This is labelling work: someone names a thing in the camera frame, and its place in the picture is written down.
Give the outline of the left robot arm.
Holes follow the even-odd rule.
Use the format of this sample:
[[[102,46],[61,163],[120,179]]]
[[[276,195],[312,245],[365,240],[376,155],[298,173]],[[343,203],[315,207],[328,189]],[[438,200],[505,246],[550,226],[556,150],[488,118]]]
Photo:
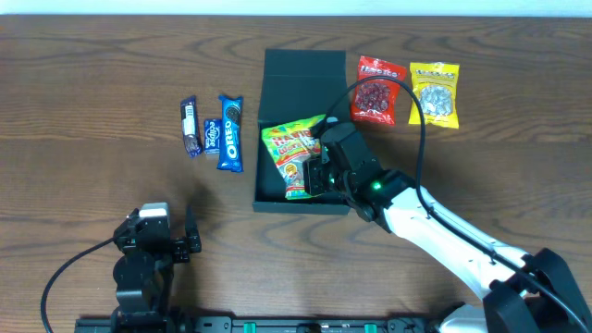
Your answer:
[[[192,332],[194,320],[169,307],[174,265],[188,263],[202,250],[197,222],[186,209],[185,235],[173,239],[167,203],[134,209],[114,231],[123,253],[113,269],[118,307],[110,316],[112,332]]]

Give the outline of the blue Eclipse gum pack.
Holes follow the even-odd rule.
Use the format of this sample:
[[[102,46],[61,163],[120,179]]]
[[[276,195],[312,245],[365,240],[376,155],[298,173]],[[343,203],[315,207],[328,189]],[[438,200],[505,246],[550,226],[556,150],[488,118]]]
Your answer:
[[[204,152],[206,154],[218,154],[220,150],[222,120],[220,118],[206,119],[204,121]]]

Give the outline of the yellow Hacks candy bag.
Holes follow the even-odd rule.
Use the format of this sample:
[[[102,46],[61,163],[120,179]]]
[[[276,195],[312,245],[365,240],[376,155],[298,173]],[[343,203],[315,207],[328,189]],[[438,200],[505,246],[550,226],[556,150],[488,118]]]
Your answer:
[[[460,65],[412,62],[410,73],[426,124],[448,129],[459,128],[456,107]]]

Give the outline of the blue Oreo cookie pack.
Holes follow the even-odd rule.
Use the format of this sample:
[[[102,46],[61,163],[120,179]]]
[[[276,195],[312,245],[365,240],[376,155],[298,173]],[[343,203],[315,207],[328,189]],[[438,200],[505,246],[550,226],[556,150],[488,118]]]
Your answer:
[[[241,114],[243,99],[219,95],[222,104],[220,152],[217,168],[235,173],[243,171],[241,158]]]

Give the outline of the green Haribo worms bag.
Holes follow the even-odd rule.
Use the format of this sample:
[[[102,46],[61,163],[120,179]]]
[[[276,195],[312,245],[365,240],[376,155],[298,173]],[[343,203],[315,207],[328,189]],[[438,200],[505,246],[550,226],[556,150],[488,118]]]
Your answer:
[[[319,140],[313,137],[311,128],[324,118],[318,115],[262,130],[262,141],[285,182],[288,200],[312,198],[305,190],[303,163],[321,152]]]

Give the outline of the dark purple cookie bar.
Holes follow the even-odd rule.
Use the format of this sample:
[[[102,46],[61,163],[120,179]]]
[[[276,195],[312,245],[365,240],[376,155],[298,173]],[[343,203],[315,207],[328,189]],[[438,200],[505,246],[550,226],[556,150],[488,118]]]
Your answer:
[[[181,128],[186,153],[194,158],[203,152],[200,140],[197,99],[192,95],[180,102]]]

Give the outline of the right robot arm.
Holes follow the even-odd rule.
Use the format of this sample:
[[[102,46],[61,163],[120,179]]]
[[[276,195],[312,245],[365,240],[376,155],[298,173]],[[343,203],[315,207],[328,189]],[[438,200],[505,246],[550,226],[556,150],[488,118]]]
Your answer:
[[[588,332],[591,312],[566,262],[488,236],[436,201],[418,178],[383,168],[352,123],[317,124],[321,153],[304,164],[310,194],[335,192],[366,222],[439,261],[481,301],[435,324],[437,332]]]

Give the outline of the red Hacks candy bag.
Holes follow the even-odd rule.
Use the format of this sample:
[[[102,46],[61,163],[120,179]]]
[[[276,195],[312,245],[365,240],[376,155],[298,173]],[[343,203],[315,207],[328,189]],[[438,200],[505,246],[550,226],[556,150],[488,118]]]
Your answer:
[[[407,69],[394,63],[362,55],[358,63],[357,79],[388,76],[404,81]],[[355,88],[351,105],[351,119],[382,125],[395,125],[394,105],[400,91],[396,82],[384,79],[368,80]]]

